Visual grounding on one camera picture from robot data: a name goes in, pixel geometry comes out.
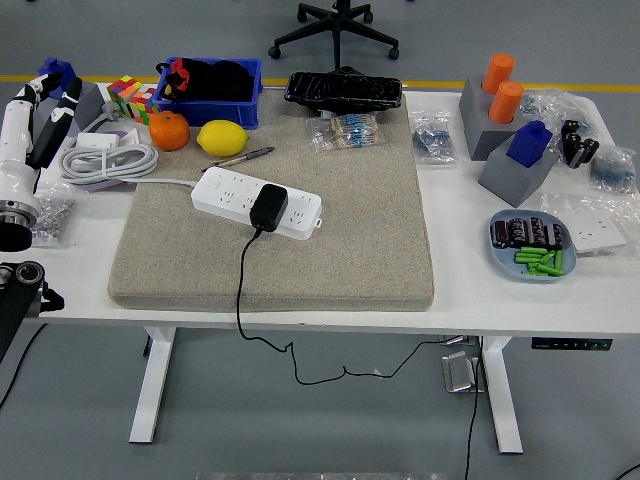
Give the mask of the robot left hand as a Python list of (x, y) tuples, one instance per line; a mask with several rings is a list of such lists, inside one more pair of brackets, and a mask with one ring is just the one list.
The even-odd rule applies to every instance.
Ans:
[(1, 202), (35, 207), (39, 172), (49, 167), (75, 116), (82, 80), (72, 78), (39, 137), (33, 137), (33, 113), (61, 83), (60, 73), (26, 83), (8, 103), (1, 128)]

